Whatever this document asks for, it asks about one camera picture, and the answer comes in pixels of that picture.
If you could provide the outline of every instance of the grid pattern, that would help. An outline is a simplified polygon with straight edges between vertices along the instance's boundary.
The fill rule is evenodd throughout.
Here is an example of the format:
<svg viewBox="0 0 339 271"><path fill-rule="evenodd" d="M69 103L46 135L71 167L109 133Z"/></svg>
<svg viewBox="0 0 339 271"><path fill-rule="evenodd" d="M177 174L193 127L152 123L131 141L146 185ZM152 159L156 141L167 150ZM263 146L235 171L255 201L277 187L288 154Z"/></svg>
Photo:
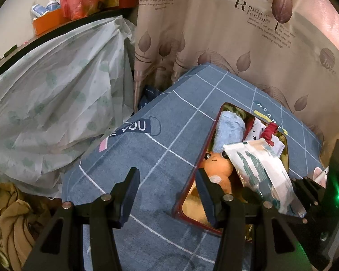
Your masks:
<svg viewBox="0 0 339 271"><path fill-rule="evenodd" d="M241 78L216 66L198 66L129 120L151 119L152 133L160 133L109 138L106 150L91 152L66 174L63 199L75 204L91 202L109 192L135 166L141 181L131 218L124 229L115 231L123 268L212 270L219 237L172 218L171 210L221 105L230 102L253 113L256 100L277 115L289 133L290 176L299 178L319 166L320 143L295 116ZM85 268L91 271L87 229L83 244ZM250 245L246 245L244 270L250 269L250 256Z"/></svg>

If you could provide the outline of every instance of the black device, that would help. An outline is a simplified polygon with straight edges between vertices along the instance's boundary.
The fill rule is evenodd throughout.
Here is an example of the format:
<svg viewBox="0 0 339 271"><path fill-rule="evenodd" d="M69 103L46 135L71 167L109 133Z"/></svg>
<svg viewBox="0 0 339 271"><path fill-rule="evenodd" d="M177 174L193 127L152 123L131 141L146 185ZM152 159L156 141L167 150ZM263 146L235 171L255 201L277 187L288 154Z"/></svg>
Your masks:
<svg viewBox="0 0 339 271"><path fill-rule="evenodd" d="M294 192L307 210L305 218L280 214L244 188L242 203L210 182L205 170L196 172L196 186L208 221L223 228L214 271L241 271L245 225L253 225L251 271L323 270L339 229L339 141L329 165L326 189L310 180L293 179ZM89 224L94 271L122 271L113 236L128 220L139 186L139 170L94 202L75 206L64 202L45 227L23 271L84 271L82 226ZM329 271L339 271L339 257Z"/></svg>
<svg viewBox="0 0 339 271"><path fill-rule="evenodd" d="M323 270L339 229L339 140L329 164L326 189L304 177L292 179L294 192L307 213L304 218L280 214L271 202L256 201L244 188L246 204L210 182L205 170L196 172L196 187L211 225L223 228L213 271L241 271L245 225L253 224L251 271ZM329 271L339 271L339 257Z"/></svg>

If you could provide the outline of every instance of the blue towel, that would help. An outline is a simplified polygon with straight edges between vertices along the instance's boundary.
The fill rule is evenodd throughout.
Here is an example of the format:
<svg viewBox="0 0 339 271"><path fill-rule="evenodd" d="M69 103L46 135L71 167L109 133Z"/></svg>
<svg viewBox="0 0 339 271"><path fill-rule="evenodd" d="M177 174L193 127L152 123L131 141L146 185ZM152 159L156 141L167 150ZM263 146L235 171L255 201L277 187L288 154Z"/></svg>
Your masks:
<svg viewBox="0 0 339 271"><path fill-rule="evenodd" d="M217 123L212 151L220 153L223 151L223 145L242 142L244 133L244 121L233 112L222 111Z"/></svg>

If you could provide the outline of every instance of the metal screw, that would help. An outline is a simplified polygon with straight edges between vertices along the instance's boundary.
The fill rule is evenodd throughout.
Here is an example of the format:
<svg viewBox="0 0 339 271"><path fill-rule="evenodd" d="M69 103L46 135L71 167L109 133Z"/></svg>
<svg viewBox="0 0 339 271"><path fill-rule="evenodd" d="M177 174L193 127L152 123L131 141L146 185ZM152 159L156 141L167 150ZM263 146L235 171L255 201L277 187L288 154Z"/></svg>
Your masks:
<svg viewBox="0 0 339 271"><path fill-rule="evenodd" d="M71 202L64 202L64 203L62 204L62 207L63 207L64 209L69 209L69 208L71 208Z"/></svg>
<svg viewBox="0 0 339 271"><path fill-rule="evenodd" d="M329 235L329 233L327 231L326 232L322 232L321 235L320 235L320 240L321 241L326 241L328 235Z"/></svg>
<svg viewBox="0 0 339 271"><path fill-rule="evenodd" d="M266 209L271 209L273 207L273 205L268 201L264 202L263 205Z"/></svg>
<svg viewBox="0 0 339 271"><path fill-rule="evenodd" d="M101 197L100 197L103 201L109 201L111 198L112 198L112 195L111 194L103 194Z"/></svg>
<svg viewBox="0 0 339 271"><path fill-rule="evenodd" d="M233 201L233 195L226 194L223 196L223 200L226 202L232 202Z"/></svg>

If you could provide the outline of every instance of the wall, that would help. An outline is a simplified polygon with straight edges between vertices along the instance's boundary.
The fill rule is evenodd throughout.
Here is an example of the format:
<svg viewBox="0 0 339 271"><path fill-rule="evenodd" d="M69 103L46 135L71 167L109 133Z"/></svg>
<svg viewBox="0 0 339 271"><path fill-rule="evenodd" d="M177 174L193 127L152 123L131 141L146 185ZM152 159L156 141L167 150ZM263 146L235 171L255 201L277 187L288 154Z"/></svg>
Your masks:
<svg viewBox="0 0 339 271"><path fill-rule="evenodd" d="M31 6L46 6L49 0L6 0L0 8L0 56L12 46L22 45L34 36Z"/></svg>

